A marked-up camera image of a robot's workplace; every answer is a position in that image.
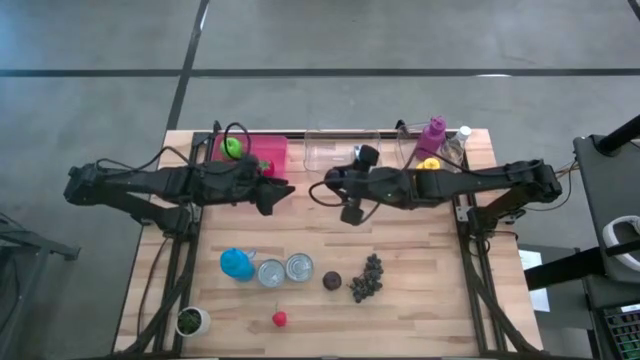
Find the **clear plastic bin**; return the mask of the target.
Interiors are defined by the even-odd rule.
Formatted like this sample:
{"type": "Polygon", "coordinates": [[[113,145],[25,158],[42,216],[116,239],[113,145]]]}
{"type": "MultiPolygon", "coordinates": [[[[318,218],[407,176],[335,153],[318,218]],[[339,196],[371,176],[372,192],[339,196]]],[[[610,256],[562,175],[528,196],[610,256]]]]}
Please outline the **clear plastic bin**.
{"type": "MultiPolygon", "coordinates": [[[[399,128],[397,129],[397,157],[399,158],[399,162],[400,163],[406,163],[410,156],[413,155],[413,159],[412,159],[412,164],[416,167],[416,165],[418,163],[420,163],[422,160],[418,160],[415,155],[414,155],[414,151],[415,151],[415,146],[416,143],[418,141],[418,138],[423,130],[423,128],[428,125],[430,123],[422,123],[422,124],[414,124],[414,125],[400,125],[399,128]]],[[[457,129],[456,131],[454,131],[453,133],[449,133],[446,129],[446,139],[451,138],[452,136],[454,136],[456,134],[456,132],[459,129],[457,129]]],[[[437,158],[440,160],[441,163],[441,168],[440,169],[444,169],[444,170],[449,170],[452,172],[459,172],[460,171],[460,167],[459,166],[459,170],[458,171],[453,171],[450,170],[445,162],[446,160],[442,157],[441,155],[441,147],[438,149],[438,152],[433,154],[431,157],[437,158]]]]}
{"type": "Polygon", "coordinates": [[[324,174],[333,167],[351,164],[363,145],[379,151],[380,143],[377,130],[308,130],[303,166],[309,172],[324,174]]]}

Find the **purple squeeze bottle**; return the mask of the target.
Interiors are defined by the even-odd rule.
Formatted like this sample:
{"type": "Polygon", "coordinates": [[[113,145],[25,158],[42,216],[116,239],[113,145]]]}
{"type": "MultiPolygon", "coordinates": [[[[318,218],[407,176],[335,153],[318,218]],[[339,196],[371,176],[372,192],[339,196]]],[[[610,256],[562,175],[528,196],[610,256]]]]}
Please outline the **purple squeeze bottle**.
{"type": "Polygon", "coordinates": [[[446,120],[442,116],[432,117],[416,143],[414,155],[418,160],[425,160],[438,152],[446,138],[446,120]]]}

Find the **colourful backlit keyboard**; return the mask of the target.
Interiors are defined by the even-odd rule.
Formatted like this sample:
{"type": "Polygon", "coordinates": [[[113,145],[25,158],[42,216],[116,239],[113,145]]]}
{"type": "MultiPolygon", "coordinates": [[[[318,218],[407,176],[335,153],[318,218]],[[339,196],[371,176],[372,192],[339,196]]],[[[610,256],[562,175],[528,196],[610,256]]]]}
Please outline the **colourful backlit keyboard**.
{"type": "Polygon", "coordinates": [[[616,360],[640,360],[640,303],[603,310],[608,345],[616,360]]]}

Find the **tuna can blue label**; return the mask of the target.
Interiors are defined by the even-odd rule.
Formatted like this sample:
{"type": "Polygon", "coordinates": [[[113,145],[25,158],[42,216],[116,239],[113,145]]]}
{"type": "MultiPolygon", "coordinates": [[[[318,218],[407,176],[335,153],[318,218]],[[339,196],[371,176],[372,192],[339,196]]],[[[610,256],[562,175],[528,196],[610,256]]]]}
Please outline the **tuna can blue label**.
{"type": "Polygon", "coordinates": [[[298,283],[309,281],[314,272],[311,257],[305,253],[291,255],[285,265],[285,273],[289,280],[298,283]]]}
{"type": "Polygon", "coordinates": [[[267,259],[257,270],[258,282],[266,288],[278,288],[286,279],[284,265],[276,259],[267,259]]]}

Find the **grey metal stand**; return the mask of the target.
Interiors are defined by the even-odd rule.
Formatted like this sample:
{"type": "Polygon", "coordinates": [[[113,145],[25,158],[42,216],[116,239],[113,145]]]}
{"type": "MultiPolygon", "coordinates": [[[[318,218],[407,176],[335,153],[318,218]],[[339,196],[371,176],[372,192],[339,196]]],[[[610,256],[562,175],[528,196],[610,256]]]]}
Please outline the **grey metal stand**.
{"type": "Polygon", "coordinates": [[[15,297],[6,316],[0,319],[0,360],[10,360],[14,352],[48,257],[58,254],[66,261],[74,261],[79,252],[77,246],[47,239],[0,213],[0,279],[9,266],[15,284],[15,297]]]}

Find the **black aluminium table frame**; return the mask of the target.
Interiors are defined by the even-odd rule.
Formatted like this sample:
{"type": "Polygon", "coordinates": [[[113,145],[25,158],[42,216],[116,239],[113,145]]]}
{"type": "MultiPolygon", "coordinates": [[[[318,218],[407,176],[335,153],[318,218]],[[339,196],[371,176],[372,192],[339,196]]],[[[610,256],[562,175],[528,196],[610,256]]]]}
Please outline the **black aluminium table frame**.
{"type": "Polygon", "coordinates": [[[205,209],[190,304],[207,311],[209,330],[185,338],[185,358],[415,358],[466,357],[479,352],[482,327],[489,348],[496,334],[487,309],[473,315],[463,262],[473,251],[460,247],[454,206],[398,210],[364,202],[368,220],[343,223],[324,174],[303,166],[304,134],[287,134],[286,177],[295,191],[270,216],[247,204],[205,209]],[[312,278],[266,288],[225,275],[219,258],[226,249],[255,250],[258,260],[285,261],[309,255],[312,278]],[[383,288],[356,303],[348,285],[366,258],[382,259],[383,288]],[[322,278],[335,271],[342,285],[326,290],[322,278]],[[274,306],[288,315],[285,327],[271,320],[274,306]]]}

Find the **white round device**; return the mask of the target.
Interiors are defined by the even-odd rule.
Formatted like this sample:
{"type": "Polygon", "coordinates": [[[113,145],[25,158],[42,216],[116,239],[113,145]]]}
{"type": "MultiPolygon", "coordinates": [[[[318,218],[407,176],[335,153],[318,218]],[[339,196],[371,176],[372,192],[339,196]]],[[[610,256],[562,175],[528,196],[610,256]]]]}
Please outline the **white round device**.
{"type": "Polygon", "coordinates": [[[640,216],[626,215],[612,220],[603,228],[602,236],[608,257],[640,272],[640,216]]]}

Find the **white paper sheet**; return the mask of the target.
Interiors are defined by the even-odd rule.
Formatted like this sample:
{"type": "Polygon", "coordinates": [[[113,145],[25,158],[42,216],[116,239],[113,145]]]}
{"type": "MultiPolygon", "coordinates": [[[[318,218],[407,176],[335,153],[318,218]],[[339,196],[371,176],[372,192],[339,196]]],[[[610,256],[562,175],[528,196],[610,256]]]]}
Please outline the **white paper sheet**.
{"type": "Polygon", "coordinates": [[[539,287],[539,281],[536,278],[536,268],[543,265],[542,254],[531,250],[519,250],[518,253],[525,271],[533,309],[537,312],[549,313],[551,306],[547,290],[544,287],[539,287]]]}

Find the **clear plastic bottle white cap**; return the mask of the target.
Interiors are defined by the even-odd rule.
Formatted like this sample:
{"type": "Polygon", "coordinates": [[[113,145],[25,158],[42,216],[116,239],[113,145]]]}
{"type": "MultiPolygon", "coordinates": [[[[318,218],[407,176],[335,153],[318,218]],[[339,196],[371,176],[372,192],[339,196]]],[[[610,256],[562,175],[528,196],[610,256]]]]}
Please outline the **clear plastic bottle white cap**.
{"type": "Polygon", "coordinates": [[[468,138],[472,134],[472,129],[462,126],[454,136],[445,140],[441,147],[441,155],[446,160],[446,166],[453,171],[458,171],[462,165],[465,146],[468,138]]]}

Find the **blue squeeze bottle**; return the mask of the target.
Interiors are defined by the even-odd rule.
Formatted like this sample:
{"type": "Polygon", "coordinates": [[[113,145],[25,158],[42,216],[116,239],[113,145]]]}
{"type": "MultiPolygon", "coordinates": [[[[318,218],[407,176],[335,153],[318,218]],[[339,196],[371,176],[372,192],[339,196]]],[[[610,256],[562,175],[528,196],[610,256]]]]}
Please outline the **blue squeeze bottle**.
{"type": "Polygon", "coordinates": [[[229,248],[220,256],[220,267],[224,274],[238,282],[249,282],[255,274],[253,258],[255,250],[245,252],[238,248],[229,248]]]}

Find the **dark toy grape bunch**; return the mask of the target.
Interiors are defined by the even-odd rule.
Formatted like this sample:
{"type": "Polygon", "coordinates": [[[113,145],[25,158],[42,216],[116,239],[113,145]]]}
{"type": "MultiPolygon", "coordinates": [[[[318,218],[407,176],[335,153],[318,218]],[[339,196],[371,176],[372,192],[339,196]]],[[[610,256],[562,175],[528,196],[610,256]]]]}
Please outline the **dark toy grape bunch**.
{"type": "Polygon", "coordinates": [[[359,276],[353,277],[348,285],[354,301],[361,303],[380,291],[383,288],[381,282],[383,274],[382,259],[376,253],[369,255],[366,258],[363,272],[359,276]]]}

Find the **black side desk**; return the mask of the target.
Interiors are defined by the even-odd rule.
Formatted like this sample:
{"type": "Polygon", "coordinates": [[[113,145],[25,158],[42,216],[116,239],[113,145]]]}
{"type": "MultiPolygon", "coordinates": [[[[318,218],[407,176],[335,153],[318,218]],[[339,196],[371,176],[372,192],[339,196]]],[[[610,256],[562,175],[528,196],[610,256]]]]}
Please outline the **black side desk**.
{"type": "Polygon", "coordinates": [[[630,142],[613,157],[599,153],[598,135],[573,141],[598,245],[536,268],[539,287],[580,280],[586,291],[602,360],[616,360],[608,345],[603,310],[640,303],[640,272],[605,254],[603,228],[612,220],[640,216],[640,147],[630,142]]]}

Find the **pink plastic bin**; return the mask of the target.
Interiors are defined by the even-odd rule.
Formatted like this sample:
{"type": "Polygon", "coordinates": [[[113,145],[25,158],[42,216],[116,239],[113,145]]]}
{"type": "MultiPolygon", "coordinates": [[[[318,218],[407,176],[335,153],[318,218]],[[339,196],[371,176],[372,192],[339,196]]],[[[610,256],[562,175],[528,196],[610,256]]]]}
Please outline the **pink plastic bin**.
{"type": "Polygon", "coordinates": [[[228,137],[236,137],[241,140],[244,144],[244,152],[249,152],[260,161],[272,160],[276,166],[276,172],[273,178],[286,178],[286,166],[288,162],[288,140],[286,137],[259,134],[246,136],[243,133],[230,133],[228,137]]]}

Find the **green toy apple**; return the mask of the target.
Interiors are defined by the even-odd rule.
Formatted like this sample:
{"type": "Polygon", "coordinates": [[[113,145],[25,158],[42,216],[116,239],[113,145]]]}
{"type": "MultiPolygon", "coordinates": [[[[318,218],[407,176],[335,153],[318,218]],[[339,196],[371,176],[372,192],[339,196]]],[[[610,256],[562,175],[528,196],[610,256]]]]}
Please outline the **green toy apple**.
{"type": "Polygon", "coordinates": [[[236,137],[227,137],[222,140],[219,150],[225,160],[236,161],[244,155],[244,144],[236,137]]]}

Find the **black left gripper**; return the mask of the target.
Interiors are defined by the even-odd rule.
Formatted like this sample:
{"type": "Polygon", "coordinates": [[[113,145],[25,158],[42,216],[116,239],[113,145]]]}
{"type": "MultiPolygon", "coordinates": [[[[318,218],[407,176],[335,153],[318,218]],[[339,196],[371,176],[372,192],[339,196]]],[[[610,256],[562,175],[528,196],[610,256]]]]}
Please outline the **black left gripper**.
{"type": "Polygon", "coordinates": [[[260,178],[257,187],[257,199],[259,201],[276,201],[278,197],[287,197],[295,191],[296,187],[290,184],[280,184],[278,180],[269,177],[260,178]]]}

